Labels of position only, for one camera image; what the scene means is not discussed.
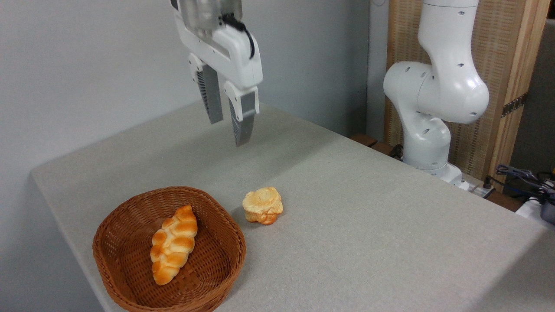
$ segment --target toy bread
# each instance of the toy bread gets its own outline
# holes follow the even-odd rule
[[[198,228],[191,205],[175,211],[173,217],[165,219],[162,228],[152,236],[152,272],[158,285],[169,283],[185,265],[195,247]]]
[[[283,212],[281,195],[273,187],[248,192],[243,199],[243,209],[245,209],[247,221],[272,224]]]

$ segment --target brown woven basket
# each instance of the brown woven basket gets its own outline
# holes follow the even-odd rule
[[[152,236],[175,210],[191,204],[195,248],[168,284],[154,282]],[[93,254],[112,299],[128,311],[213,311],[226,298],[245,261],[245,238],[231,216],[207,193],[168,187],[134,196],[98,227]]]

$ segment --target gray table surface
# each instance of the gray table surface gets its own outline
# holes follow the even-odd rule
[[[98,225],[171,185],[211,194],[245,235],[245,265],[217,311],[555,310],[554,232],[266,105],[238,148],[230,118],[210,125],[198,103],[32,177],[106,311],[123,310],[94,263]],[[284,213],[248,223],[241,201],[265,186]]]

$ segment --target cable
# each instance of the cable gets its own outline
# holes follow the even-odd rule
[[[510,190],[513,190],[513,191],[515,191],[515,192],[518,192],[518,193],[521,193],[521,194],[524,194],[524,195],[528,195],[528,196],[530,196],[530,197],[535,197],[535,198],[538,198],[538,199],[540,199],[540,200],[547,201],[547,202],[549,202],[549,203],[555,205],[555,198],[553,198],[553,197],[552,197],[551,195],[549,195],[547,192],[544,192],[544,191],[542,191],[542,190],[539,190],[539,191],[537,191],[537,192],[529,192],[529,191],[526,191],[526,190],[521,190],[521,189],[517,189],[517,188],[511,187],[511,186],[509,186],[508,184],[503,183],[503,182],[501,182],[501,181],[495,179],[494,177],[492,177],[492,176],[490,176],[490,175],[488,175],[487,177],[490,178],[491,181],[494,181],[495,183],[500,184],[500,185],[502,185],[502,186],[504,186],[504,187],[506,187],[506,188],[508,188],[508,189],[510,189]]]
[[[253,59],[254,57],[254,40],[253,37],[250,35],[249,31],[246,30],[245,24],[239,22],[235,19],[235,15],[233,13],[226,13],[221,16],[221,21],[224,22],[226,25],[229,25],[240,32],[246,33],[246,36],[249,37],[250,43],[250,57],[249,59]]]

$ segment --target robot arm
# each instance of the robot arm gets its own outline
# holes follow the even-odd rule
[[[256,39],[239,22],[241,0],[170,0],[179,37],[191,53],[193,81],[199,85],[211,123],[223,119],[218,74],[225,78],[235,143],[248,142],[260,112],[262,66]]]
[[[424,0],[418,41],[432,65],[396,63],[384,79],[403,125],[403,161],[454,185],[462,174],[447,162],[451,134],[442,119],[472,123],[489,102],[471,54],[477,6],[478,0]]]

